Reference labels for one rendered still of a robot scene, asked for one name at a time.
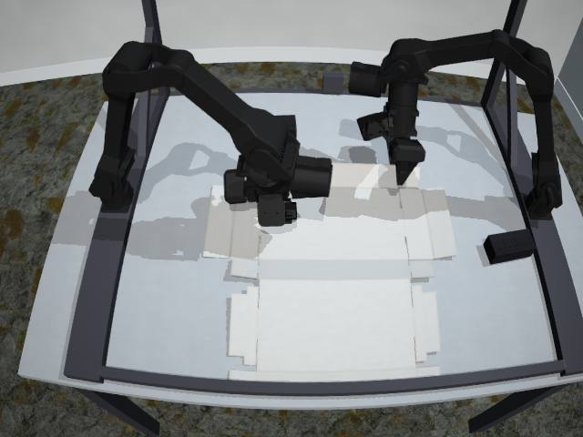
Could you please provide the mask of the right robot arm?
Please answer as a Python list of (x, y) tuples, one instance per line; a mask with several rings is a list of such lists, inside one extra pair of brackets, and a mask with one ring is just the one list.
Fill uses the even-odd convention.
[[(148, 68), (151, 62), (164, 66)], [(249, 106), (191, 52), (129, 41), (104, 68), (102, 79), (108, 96), (104, 151), (88, 189), (100, 198), (102, 213), (128, 213), (134, 196), (126, 178), (135, 162), (136, 149), (128, 146), (135, 95), (162, 86), (175, 87), (230, 133), (241, 153), (237, 177), (250, 178), (264, 191), (278, 190), (287, 181), (292, 193), (329, 197), (332, 160), (299, 156), (301, 143), (283, 121)], [(264, 195), (255, 189), (262, 227), (280, 227), (297, 219), (297, 204), (288, 196), (288, 188), (287, 193)]]

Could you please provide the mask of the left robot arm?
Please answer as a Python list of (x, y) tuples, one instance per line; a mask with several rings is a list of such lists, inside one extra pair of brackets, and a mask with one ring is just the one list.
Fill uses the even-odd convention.
[[(531, 152), (534, 188), (524, 196), (524, 201), (531, 219), (551, 220), (551, 211), (563, 201), (551, 111), (555, 78), (549, 54), (544, 49), (500, 29), (435, 41), (402, 38), (394, 41), (380, 66), (353, 61), (348, 90), (350, 94), (379, 98), (381, 93), (385, 94), (389, 83), (390, 102), (415, 106), (418, 86), (428, 84), (424, 73), (430, 69), (489, 58), (503, 62), (524, 80), (533, 101), (539, 153), (538, 150)], [(394, 138), (393, 117), (386, 106), (383, 112), (359, 117), (356, 121), (364, 141), (386, 133), (387, 137)]]

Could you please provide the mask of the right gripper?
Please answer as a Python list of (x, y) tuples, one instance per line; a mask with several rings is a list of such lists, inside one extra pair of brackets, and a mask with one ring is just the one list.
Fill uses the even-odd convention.
[[(248, 202), (256, 202), (254, 196), (254, 189), (258, 187), (250, 178), (236, 177), (236, 169), (228, 169), (224, 173), (224, 198), (229, 204), (240, 204)], [(285, 188), (286, 187), (286, 188)], [(275, 191), (264, 191), (258, 188), (258, 195), (287, 193), (287, 188), (291, 192), (291, 186), (285, 181), (284, 185)], [(296, 198), (321, 198), (320, 196), (306, 195), (300, 193), (292, 193), (292, 199)]]

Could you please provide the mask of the white cardboard blank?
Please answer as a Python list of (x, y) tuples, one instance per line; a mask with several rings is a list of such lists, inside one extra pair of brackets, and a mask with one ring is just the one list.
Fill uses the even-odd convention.
[(257, 371), (230, 370), (230, 380), (441, 375), (415, 367), (441, 346), (436, 291), (410, 279), (435, 277), (432, 259), (458, 253), (444, 187), (415, 189), (419, 178), (415, 167), (398, 186), (395, 165), (332, 163), (329, 197), (289, 191), (297, 219), (280, 227), (259, 225), (257, 202), (229, 204), (212, 186), (203, 257), (260, 280), (260, 293), (231, 293), (229, 356), (257, 356)]

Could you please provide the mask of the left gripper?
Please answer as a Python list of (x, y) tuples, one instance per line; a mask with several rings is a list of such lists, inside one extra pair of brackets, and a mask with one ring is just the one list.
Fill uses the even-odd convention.
[(418, 164), (412, 161), (424, 162), (425, 159), (425, 150), (421, 143), (410, 138), (417, 137), (415, 120), (419, 117), (419, 111), (417, 105), (401, 106), (389, 100), (385, 102), (385, 106), (393, 117), (394, 138), (387, 137), (387, 134), (382, 137), (386, 140), (388, 152), (390, 150), (389, 163), (396, 167), (397, 185), (402, 186)]

